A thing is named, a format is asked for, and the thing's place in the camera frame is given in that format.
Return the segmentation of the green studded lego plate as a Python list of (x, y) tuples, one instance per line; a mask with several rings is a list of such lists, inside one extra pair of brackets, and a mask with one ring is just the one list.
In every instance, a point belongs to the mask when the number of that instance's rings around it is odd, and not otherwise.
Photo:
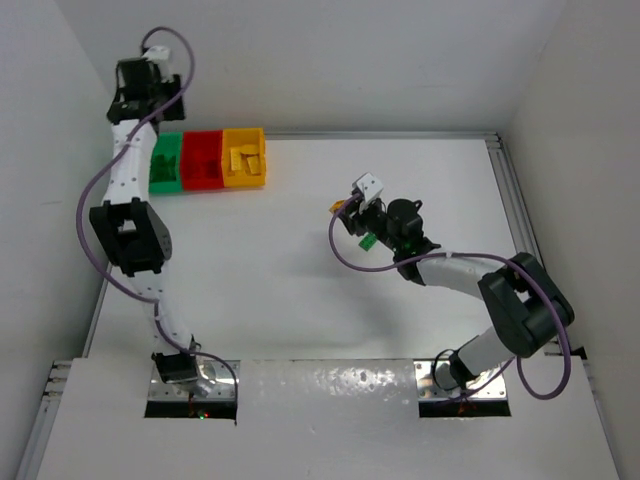
[(377, 243), (378, 239), (375, 234), (367, 233), (364, 237), (359, 241), (358, 246), (368, 252), (370, 251)]

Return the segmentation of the small yellow lego piece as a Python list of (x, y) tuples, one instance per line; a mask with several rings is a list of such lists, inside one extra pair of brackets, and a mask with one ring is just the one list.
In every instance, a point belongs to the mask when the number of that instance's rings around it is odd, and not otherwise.
[(229, 165), (230, 165), (230, 171), (233, 173), (243, 170), (242, 154), (239, 149), (232, 148), (229, 151)]

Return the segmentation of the yellow lego brick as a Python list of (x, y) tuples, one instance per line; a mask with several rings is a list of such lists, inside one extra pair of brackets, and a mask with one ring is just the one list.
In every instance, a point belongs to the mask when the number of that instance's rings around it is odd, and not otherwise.
[(245, 172), (250, 176), (261, 176), (261, 159), (259, 155), (243, 155), (243, 165), (245, 166)]

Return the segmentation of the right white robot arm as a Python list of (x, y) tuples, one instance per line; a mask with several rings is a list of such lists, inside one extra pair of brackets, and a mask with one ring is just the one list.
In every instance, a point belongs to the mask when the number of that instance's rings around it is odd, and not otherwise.
[(332, 206), (333, 222), (352, 236), (372, 236), (393, 254), (390, 269), (421, 286), (443, 287), (483, 301), (490, 327), (432, 364), (431, 378), (443, 391), (467, 396), (468, 385), (487, 370), (510, 361), (521, 363), (552, 339), (563, 356), (560, 383), (549, 393), (529, 388), (536, 399), (550, 400), (571, 375), (566, 332), (574, 321), (572, 306), (536, 257), (520, 252), (510, 259), (484, 253), (450, 252), (424, 233), (419, 200), (365, 203), (354, 194)]

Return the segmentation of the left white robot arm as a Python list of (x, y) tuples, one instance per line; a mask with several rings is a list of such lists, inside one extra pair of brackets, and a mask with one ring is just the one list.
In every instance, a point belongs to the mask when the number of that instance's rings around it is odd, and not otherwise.
[(163, 121), (184, 119), (181, 79), (165, 48), (153, 47), (116, 65), (116, 94), (107, 112), (116, 163), (89, 221), (110, 263), (130, 281), (154, 337), (151, 355), (160, 379), (185, 385), (198, 378), (195, 340), (170, 312), (164, 277), (173, 253), (166, 224), (149, 201), (153, 150)]

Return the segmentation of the green plastic bin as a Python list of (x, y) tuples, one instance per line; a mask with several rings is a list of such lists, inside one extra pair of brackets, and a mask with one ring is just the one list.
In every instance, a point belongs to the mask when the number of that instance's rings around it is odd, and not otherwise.
[(173, 194), (182, 191), (180, 160), (183, 134), (161, 133), (154, 147), (149, 179), (150, 194)]

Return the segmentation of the red plastic bin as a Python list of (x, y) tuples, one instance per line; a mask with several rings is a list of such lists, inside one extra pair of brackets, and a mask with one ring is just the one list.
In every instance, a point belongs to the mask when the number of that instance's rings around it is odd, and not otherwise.
[(222, 140), (221, 130), (189, 131), (183, 134), (180, 176), (185, 191), (210, 191), (224, 187)]

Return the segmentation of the yellow plastic bin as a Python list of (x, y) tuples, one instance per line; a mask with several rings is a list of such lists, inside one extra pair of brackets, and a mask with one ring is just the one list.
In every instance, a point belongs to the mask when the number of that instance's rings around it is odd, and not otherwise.
[(264, 130), (224, 129), (221, 169), (225, 188), (263, 187), (267, 174)]

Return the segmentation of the aluminium frame rail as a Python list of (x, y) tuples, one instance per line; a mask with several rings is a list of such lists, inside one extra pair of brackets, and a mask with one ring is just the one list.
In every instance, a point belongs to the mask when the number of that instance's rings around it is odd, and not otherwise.
[(524, 196), (506, 145), (497, 134), (490, 135), (485, 143), (514, 246), (518, 252), (529, 253), (541, 265), (544, 265)]

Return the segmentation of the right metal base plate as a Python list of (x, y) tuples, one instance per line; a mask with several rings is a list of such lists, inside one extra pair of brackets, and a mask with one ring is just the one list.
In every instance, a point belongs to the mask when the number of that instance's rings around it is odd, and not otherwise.
[(476, 379), (466, 383), (465, 388), (442, 389), (442, 383), (433, 379), (442, 365), (448, 365), (447, 360), (427, 361), (416, 360), (414, 362), (414, 376), (417, 395), (420, 402), (439, 402), (446, 400), (458, 400), (466, 397), (468, 400), (479, 401), (506, 401), (508, 399), (507, 387), (501, 365), (481, 373)]

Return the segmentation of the metal base plate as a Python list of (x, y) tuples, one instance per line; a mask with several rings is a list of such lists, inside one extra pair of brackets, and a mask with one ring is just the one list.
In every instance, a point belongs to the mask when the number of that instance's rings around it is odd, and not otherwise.
[(236, 400), (234, 380), (240, 380), (240, 361), (227, 365), (217, 360), (199, 358), (199, 377), (186, 384), (164, 383), (153, 368), (147, 400), (155, 402), (187, 402), (193, 395), (194, 402), (233, 402)]
[(468, 400), (479, 401), (506, 401), (508, 399), (507, 387), (501, 365), (481, 373), (476, 379), (466, 383), (465, 388), (442, 389), (442, 383), (433, 379), (442, 365), (448, 365), (447, 360), (427, 361), (416, 360), (414, 362), (414, 376), (417, 395), (420, 402), (439, 402), (446, 400), (458, 400), (466, 397)]

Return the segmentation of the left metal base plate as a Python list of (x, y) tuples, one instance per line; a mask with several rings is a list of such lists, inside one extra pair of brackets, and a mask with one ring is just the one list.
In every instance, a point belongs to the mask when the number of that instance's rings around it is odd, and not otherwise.
[(199, 377), (186, 384), (164, 383), (153, 368), (147, 400), (155, 402), (187, 402), (193, 395), (194, 402), (233, 402), (236, 400), (234, 380), (240, 380), (240, 361), (227, 365), (217, 360), (199, 358)]

